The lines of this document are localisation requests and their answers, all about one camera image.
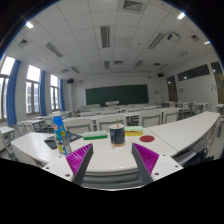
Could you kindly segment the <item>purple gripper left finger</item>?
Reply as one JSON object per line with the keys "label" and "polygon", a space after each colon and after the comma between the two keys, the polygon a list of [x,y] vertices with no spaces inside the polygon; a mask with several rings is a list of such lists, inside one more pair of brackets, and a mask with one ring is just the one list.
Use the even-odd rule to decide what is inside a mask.
{"label": "purple gripper left finger", "polygon": [[86,169],[93,155],[93,144],[87,144],[66,156],[67,163],[73,172],[73,182],[81,185]]}

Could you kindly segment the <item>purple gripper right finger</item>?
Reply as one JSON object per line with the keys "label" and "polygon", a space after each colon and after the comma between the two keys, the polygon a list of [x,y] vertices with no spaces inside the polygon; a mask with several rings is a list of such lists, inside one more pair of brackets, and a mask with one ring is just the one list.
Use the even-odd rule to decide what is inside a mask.
{"label": "purple gripper right finger", "polygon": [[153,181],[151,174],[157,163],[159,155],[154,151],[137,143],[132,144],[131,153],[138,166],[143,183],[145,185],[151,183]]}

